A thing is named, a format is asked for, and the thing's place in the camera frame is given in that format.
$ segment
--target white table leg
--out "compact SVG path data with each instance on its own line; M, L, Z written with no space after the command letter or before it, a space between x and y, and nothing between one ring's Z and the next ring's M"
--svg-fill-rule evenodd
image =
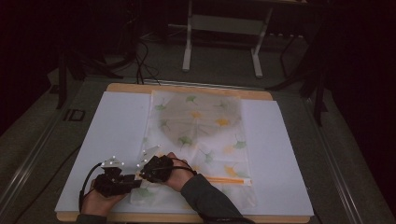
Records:
M264 40L265 32L267 31L268 22L270 21L272 12L273 9L270 7L267 12L265 21L262 25L262 30L260 31L259 42L257 43L256 48L251 50L251 58L253 60L254 73L257 78L262 78L262 66L260 65L259 51L260 48L262 47L262 41Z
M186 49L184 50L183 59L183 72L190 71L190 61L191 61L191 17L192 17L192 0L189 1L189 17L187 18L187 43Z

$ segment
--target white table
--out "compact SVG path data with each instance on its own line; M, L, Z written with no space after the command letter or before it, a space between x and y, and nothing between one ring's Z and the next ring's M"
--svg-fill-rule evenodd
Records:
M253 188L258 201L257 206L242 209L241 213L257 223L306 223L314 215L279 107L268 92L111 84L97 108L55 208L61 221L76 220L78 192L96 163L114 155L127 164L123 174L134 174L149 112L148 93L153 89L240 95ZM92 178L102 172L97 169ZM129 199L118 203L108 220L202 222L191 210L141 208L130 204Z

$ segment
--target white paper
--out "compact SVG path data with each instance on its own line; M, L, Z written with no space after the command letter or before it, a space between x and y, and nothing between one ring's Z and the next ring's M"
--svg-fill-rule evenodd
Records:
M96 163L114 155L125 162L123 174L136 172L148 119L149 99L149 94L105 92L55 208L56 212L78 211L78 192ZM241 209L240 212L244 215L313 216L277 103L242 100L241 108L257 206ZM102 172L97 170L92 178ZM190 209L142 208L130 204L129 198L118 203L113 211L195 213Z

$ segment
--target green leaf print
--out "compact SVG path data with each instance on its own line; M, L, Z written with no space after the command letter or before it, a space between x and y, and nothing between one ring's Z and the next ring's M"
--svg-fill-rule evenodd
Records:
M190 139L188 136L182 136L178 138L178 141L181 142L181 146L183 147L184 145L192 145L192 139Z
M236 141L236 144L233 145L233 148L241 149L247 146L247 142Z
M209 153L205 154L205 162L206 163L210 163L213 161L213 156L212 156L213 152L210 151Z
M215 106L219 106L219 107L221 107L223 109L227 109L228 104L224 103L223 101L220 101L220 104L219 105L215 105Z
M186 98L186 102L187 102L187 103L188 103L188 102L192 102L193 104L197 105L197 104L194 102L195 98L197 98L197 97L194 96L194 95L188 96L188 97Z
M250 176L248 176L246 173L244 173L244 172L236 172L236 174L239 176L239 177L242 177L242 178L250 178Z
M155 105L156 110L165 110L166 106L165 105Z
M168 131L171 131L171 128L168 126L168 119L160 119L160 128L168 128Z
M134 190L136 190L137 193L144 198L151 197L154 195L154 193L150 192L148 189L134 189Z

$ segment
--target wooden table edge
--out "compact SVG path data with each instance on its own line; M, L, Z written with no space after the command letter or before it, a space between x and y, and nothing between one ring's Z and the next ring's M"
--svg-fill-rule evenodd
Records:
M231 90L207 87L181 87L181 86L156 86L156 85L135 85L125 83L111 83L107 86L107 91L114 92L135 92L148 93L152 91L177 91L177 92L205 92L212 94L222 94L229 96L237 96L242 99L250 100L274 100L271 93L268 91L245 91L245 90Z
M57 212L56 217L62 222L75 222L78 212ZM307 223L310 216L244 216L256 223ZM108 222L167 222L167 223L202 223L195 214L160 214L160 213L111 213Z

